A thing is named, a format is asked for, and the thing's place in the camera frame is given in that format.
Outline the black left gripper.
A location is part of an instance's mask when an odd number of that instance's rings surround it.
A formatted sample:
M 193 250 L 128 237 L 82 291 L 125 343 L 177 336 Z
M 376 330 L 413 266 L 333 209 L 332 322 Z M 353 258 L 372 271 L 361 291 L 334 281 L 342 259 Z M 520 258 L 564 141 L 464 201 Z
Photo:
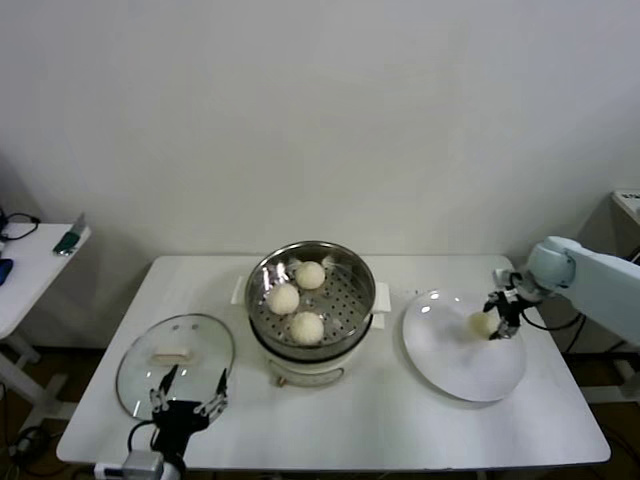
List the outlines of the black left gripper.
M 175 364 L 161 379 L 157 388 L 151 389 L 149 398 L 153 421 L 158 430 L 152 449 L 162 454 L 164 461 L 183 464 L 184 454 L 191 436 L 209 426 L 208 416 L 219 416 L 228 405 L 227 369 L 224 369 L 215 396 L 205 403 L 186 400 L 168 400 L 178 365 Z

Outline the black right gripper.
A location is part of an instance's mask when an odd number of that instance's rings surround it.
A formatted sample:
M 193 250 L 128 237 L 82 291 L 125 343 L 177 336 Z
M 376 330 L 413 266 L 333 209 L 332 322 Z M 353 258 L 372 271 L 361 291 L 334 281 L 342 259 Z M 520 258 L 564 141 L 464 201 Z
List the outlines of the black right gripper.
M 499 311 L 501 321 L 490 334 L 490 340 L 513 338 L 521 325 L 521 314 L 531 307 L 531 302 L 523 298 L 516 289 L 500 290 L 488 295 L 482 312 L 488 313 L 494 308 Z

